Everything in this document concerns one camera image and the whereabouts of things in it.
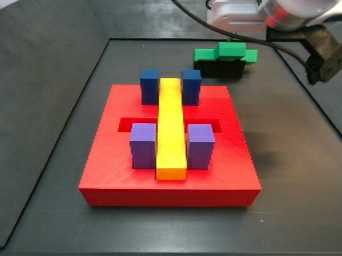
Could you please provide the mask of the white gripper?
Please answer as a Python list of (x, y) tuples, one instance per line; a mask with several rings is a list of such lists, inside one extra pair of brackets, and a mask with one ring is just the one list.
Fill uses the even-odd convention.
[(266, 29), (257, 0), (210, 0), (207, 23), (227, 32), (262, 32)]

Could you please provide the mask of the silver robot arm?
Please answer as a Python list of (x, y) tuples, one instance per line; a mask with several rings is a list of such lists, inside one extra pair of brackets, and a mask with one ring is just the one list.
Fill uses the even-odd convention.
[(207, 23), (227, 32), (296, 31), (342, 15), (342, 0), (210, 0)]

